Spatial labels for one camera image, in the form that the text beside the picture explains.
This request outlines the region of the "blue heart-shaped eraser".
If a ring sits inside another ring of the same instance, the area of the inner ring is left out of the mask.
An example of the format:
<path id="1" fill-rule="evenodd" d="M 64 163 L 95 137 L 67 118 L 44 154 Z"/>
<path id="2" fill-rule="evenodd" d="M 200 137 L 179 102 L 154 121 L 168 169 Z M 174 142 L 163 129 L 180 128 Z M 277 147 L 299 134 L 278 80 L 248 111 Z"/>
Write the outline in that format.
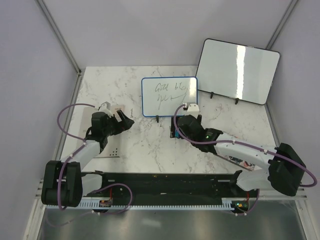
<path id="1" fill-rule="evenodd" d="M 180 138 L 180 135 L 179 135 L 179 133 L 178 133 L 178 131 L 176 129 L 174 130 L 174 137 L 177 138 L 177 139 Z"/>

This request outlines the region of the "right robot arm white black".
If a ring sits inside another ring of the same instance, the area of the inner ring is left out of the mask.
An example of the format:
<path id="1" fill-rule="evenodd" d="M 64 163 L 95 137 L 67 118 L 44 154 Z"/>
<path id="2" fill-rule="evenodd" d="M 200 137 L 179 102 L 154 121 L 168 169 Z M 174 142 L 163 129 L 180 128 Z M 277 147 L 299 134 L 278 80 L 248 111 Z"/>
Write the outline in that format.
<path id="1" fill-rule="evenodd" d="M 267 188 L 294 197 L 301 185 L 306 165 L 296 151 L 286 143 L 278 147 L 258 146 L 241 142 L 214 128 L 203 128 L 192 115 L 172 117 L 171 122 L 179 136 L 204 153 L 232 157 L 252 165 L 257 170 L 236 171 L 229 182 L 229 191 L 235 197 L 245 192 Z"/>

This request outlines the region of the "small blue-framed whiteboard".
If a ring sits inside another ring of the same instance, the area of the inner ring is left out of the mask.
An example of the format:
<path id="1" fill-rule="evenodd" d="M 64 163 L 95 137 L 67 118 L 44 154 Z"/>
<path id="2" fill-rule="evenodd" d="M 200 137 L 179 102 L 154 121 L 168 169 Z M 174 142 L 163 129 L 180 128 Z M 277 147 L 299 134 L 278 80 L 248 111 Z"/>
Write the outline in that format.
<path id="1" fill-rule="evenodd" d="M 198 102 L 198 79 L 195 76 L 144 77 L 141 101 L 144 117 L 171 117 L 180 105 Z"/>

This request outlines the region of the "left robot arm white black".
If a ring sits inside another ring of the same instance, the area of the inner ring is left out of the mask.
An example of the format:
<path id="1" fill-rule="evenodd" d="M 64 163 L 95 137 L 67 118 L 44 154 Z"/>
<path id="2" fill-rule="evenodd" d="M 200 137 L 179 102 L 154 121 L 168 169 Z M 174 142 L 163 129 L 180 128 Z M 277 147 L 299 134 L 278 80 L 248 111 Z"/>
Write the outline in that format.
<path id="1" fill-rule="evenodd" d="M 69 156 L 60 160 L 51 160 L 45 166 L 41 201 L 64 210 L 77 207 L 83 196 L 94 192 L 99 197 L 110 191 L 108 182 L 97 173 L 83 174 L 84 165 L 97 157 L 108 144 L 108 137 L 116 136 L 129 130 L 134 120 L 128 118 L 122 110 L 116 111 L 120 118 L 105 112 L 91 115 L 91 127 L 88 128 L 82 145 Z"/>

